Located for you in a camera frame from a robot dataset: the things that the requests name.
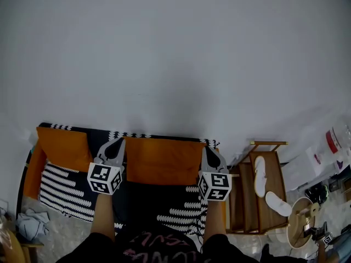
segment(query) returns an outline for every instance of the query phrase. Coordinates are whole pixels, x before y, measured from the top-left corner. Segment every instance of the white wall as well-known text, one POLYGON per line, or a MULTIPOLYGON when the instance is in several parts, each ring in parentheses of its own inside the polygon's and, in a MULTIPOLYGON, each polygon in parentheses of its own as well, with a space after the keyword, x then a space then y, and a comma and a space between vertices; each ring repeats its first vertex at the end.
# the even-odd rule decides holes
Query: white wall
POLYGON ((8 212, 16 212, 23 169, 31 149, 24 133, 0 113, 0 199, 8 203, 8 212))
POLYGON ((351 0, 0 0, 3 104, 41 121, 288 140, 287 161, 348 105, 351 0), (335 102, 341 102, 333 108, 335 102))

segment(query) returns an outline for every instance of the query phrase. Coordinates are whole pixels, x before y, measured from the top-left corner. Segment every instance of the slipper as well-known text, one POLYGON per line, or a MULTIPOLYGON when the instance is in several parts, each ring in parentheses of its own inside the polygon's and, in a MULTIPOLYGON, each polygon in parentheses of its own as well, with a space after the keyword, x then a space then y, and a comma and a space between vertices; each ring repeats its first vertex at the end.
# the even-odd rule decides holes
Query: slipper
POLYGON ((267 178, 265 178, 265 161, 262 156, 257 156, 254 160, 255 177, 254 177, 254 191, 256 195, 263 198, 265 195, 265 184, 267 178))
POLYGON ((288 217, 292 213, 291 205, 280 199, 275 193, 269 191, 265 195, 265 201, 272 210, 279 213, 281 216, 288 217))

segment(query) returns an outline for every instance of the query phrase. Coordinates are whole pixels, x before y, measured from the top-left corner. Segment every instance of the wooden stand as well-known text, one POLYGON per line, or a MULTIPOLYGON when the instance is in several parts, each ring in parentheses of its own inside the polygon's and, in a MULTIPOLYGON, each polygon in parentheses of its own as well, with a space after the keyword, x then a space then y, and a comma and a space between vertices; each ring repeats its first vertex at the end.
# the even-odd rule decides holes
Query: wooden stand
POLYGON ((20 243, 16 235, 10 230, 7 231, 10 237, 11 247, 3 245, 6 262, 8 263, 31 263, 30 248, 42 247, 43 244, 36 242, 22 242, 20 243))
POLYGON ((292 206, 292 214, 289 216, 289 227, 287 228, 287 238, 289 245, 298 249, 304 247, 308 241, 311 239, 312 235, 304 237, 303 227, 306 224, 310 224, 311 227, 314 227, 316 222, 316 216, 309 216, 306 214, 299 213, 304 209, 312 205, 312 201, 309 198, 302 197, 298 199, 295 204, 292 206))
POLYGON ((274 192, 286 202, 284 181, 280 162, 276 152, 284 141, 252 141, 253 149, 241 162, 230 171, 239 177, 233 177, 233 187, 229 195, 229 227, 227 233, 241 235, 262 235, 267 231, 286 227, 288 218, 283 217, 266 204, 265 198, 259 198, 254 191, 254 160, 263 156, 265 160, 266 192, 274 192), (259 145, 274 145, 272 151, 255 151, 259 145))
POLYGON ((345 187, 344 194, 345 194, 346 202, 348 202, 349 200, 351 200, 351 179, 344 181, 344 187, 345 187))

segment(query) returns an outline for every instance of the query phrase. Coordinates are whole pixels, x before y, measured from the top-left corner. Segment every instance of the wooden chair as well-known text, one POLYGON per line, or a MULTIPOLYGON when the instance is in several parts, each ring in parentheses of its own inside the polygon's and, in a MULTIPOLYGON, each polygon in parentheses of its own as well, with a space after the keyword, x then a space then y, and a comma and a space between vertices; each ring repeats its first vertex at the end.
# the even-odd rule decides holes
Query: wooden chair
POLYGON ((16 237, 15 233, 8 230, 11 248, 3 245, 3 250, 5 253, 5 259, 8 263, 31 263, 30 248, 42 247, 43 244, 39 241, 28 242, 24 240, 20 242, 16 237))
POLYGON ((274 192, 286 202, 284 181, 276 150, 284 141, 251 141, 254 147, 238 163, 230 174, 233 188, 227 199, 227 233, 241 235, 263 235, 269 230, 286 227, 288 218, 272 210, 254 191, 254 160, 258 156, 265 159, 266 192, 274 192), (256 151, 260 145, 274 145, 271 151, 256 151))

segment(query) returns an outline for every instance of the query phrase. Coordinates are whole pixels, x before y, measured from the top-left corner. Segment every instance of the black t-shirt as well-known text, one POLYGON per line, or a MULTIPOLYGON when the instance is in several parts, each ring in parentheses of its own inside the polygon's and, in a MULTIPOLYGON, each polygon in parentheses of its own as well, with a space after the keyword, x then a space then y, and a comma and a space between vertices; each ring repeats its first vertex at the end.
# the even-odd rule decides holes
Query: black t-shirt
POLYGON ((257 262, 229 243, 226 235, 214 235, 199 253, 194 242, 166 226, 131 228, 125 226, 115 243, 107 236, 92 233, 72 253, 58 262, 257 262))

